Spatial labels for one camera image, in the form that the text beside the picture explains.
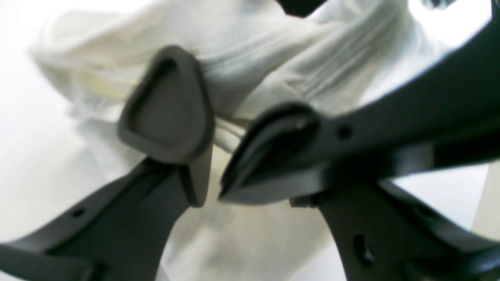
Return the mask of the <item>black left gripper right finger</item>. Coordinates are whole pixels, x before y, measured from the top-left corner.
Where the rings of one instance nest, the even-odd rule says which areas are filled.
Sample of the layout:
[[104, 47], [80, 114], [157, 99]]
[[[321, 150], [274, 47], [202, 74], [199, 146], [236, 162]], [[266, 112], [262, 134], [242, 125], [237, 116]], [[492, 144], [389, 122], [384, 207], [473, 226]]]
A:
[[293, 206], [311, 196], [348, 281], [498, 281], [499, 242], [459, 226], [390, 180], [298, 178]]

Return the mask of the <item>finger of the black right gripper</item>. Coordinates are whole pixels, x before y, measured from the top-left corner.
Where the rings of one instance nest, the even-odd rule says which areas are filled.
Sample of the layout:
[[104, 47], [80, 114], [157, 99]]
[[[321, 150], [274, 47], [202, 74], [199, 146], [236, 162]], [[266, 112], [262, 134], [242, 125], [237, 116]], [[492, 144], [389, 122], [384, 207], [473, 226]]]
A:
[[219, 200], [264, 205], [363, 181], [499, 158], [499, 1], [463, 47], [358, 110], [328, 118], [299, 103], [251, 127]]
[[167, 46], [154, 56], [126, 102], [118, 136], [159, 162], [187, 164], [211, 145], [214, 127], [198, 61], [179, 46]]

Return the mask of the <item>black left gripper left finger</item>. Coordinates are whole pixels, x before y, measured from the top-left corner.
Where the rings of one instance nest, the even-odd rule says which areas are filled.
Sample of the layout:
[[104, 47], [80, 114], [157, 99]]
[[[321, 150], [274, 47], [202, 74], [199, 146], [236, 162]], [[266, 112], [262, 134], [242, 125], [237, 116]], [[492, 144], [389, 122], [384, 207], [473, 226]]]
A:
[[177, 220], [207, 198], [212, 147], [189, 164], [144, 159], [34, 233], [1, 244], [26, 281], [153, 281]]

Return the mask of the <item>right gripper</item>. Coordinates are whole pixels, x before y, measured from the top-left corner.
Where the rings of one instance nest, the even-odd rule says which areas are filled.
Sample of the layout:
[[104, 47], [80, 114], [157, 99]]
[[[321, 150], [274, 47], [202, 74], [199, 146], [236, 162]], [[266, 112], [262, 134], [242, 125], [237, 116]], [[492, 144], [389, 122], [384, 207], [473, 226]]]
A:
[[320, 8], [327, 0], [276, 0], [286, 15], [305, 18]]

